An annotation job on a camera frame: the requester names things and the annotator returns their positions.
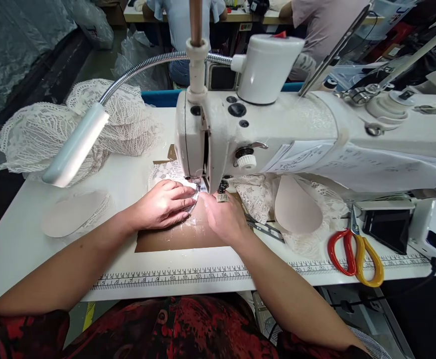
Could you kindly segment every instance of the white lace fabric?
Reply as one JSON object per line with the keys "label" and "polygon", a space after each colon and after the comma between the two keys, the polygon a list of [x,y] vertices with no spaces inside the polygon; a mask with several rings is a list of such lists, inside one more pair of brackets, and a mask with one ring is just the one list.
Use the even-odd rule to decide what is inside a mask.
{"label": "white lace fabric", "polygon": [[[313,259],[322,259],[322,243],[329,239],[329,233],[345,230],[339,219],[349,212],[349,208],[337,193],[326,186],[293,176],[300,186],[314,199],[322,211],[321,226],[311,234],[294,234],[282,228],[280,231],[286,244],[297,254]],[[274,181],[276,174],[248,175],[232,180],[243,204],[251,217],[261,224],[269,220],[269,212],[274,209],[276,194]]]}
{"label": "white lace fabric", "polygon": [[250,216],[261,224],[266,224],[269,211],[273,207],[271,181],[274,178],[274,174],[260,174],[230,180]]}
{"label": "white lace fabric", "polygon": [[[180,182],[184,186],[191,187],[194,189],[194,195],[192,198],[198,200],[198,195],[201,189],[201,182],[190,183],[184,179],[184,172],[178,161],[170,161],[164,164],[153,165],[153,169],[148,177],[148,191],[152,189],[161,180],[173,180]],[[183,210],[191,213],[195,204],[184,208]]]}
{"label": "white lace fabric", "polygon": [[[68,96],[66,106],[39,102],[17,111],[0,132],[0,151],[6,158],[0,170],[41,180],[87,110],[111,84],[103,79],[80,82]],[[109,122],[69,185],[96,174],[110,153],[140,156],[161,141],[162,124],[152,118],[139,87],[122,85],[105,109]]]}

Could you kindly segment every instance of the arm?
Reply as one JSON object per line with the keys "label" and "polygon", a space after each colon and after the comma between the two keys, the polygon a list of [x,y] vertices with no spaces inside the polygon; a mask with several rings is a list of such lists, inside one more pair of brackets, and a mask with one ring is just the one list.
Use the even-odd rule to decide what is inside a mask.
{"label": "arm", "polygon": [[154,11],[149,8],[147,3],[145,2],[142,7],[143,17],[146,19],[154,18]]}
{"label": "arm", "polygon": [[292,6],[291,3],[288,2],[286,5],[284,5],[281,10],[279,11],[279,17],[280,18],[290,18],[292,17]]}
{"label": "arm", "polygon": [[142,199],[55,254],[0,297],[0,315],[69,311],[106,271],[135,232],[184,220],[194,189],[163,180]]}
{"label": "arm", "polygon": [[224,11],[219,15],[219,20],[224,21],[228,18],[228,9],[224,7]]}
{"label": "arm", "polygon": [[283,329],[310,344],[338,351],[356,346],[366,351],[319,293],[249,229],[232,196],[229,203],[218,203],[207,193],[200,196],[205,200],[211,229],[239,254],[259,295]]}
{"label": "arm", "polygon": [[211,0],[211,7],[209,9],[213,22],[224,21],[228,17],[228,9],[224,0]]}

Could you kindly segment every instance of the instruction sheet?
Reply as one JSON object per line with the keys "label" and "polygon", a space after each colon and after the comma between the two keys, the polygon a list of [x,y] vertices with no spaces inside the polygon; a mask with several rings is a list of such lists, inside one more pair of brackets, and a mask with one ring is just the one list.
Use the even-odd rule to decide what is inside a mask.
{"label": "instruction sheet", "polygon": [[328,140],[295,141],[283,145],[262,172],[311,173],[356,192],[436,188],[436,159],[348,144],[320,161],[332,147],[333,141]]}

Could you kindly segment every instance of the hand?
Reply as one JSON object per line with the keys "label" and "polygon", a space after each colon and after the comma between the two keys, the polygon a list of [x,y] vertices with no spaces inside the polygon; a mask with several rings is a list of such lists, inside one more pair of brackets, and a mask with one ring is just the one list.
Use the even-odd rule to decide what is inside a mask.
{"label": "hand", "polygon": [[233,196],[228,194],[227,203],[218,203],[216,194],[200,192],[199,196],[204,200],[209,226],[223,242],[233,246],[251,233],[243,209]]}
{"label": "hand", "polygon": [[196,202],[190,198],[194,193],[191,187],[164,179],[122,212],[124,220],[133,231],[169,227],[188,217],[183,208]]}

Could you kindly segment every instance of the pink shirt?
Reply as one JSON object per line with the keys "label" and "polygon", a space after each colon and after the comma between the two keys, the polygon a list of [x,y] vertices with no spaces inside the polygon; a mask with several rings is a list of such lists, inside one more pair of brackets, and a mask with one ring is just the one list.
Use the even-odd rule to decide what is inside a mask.
{"label": "pink shirt", "polygon": [[[303,51],[320,64],[367,4],[369,0],[291,0],[294,27],[307,23]],[[306,76],[293,69],[289,79],[304,81]]]}

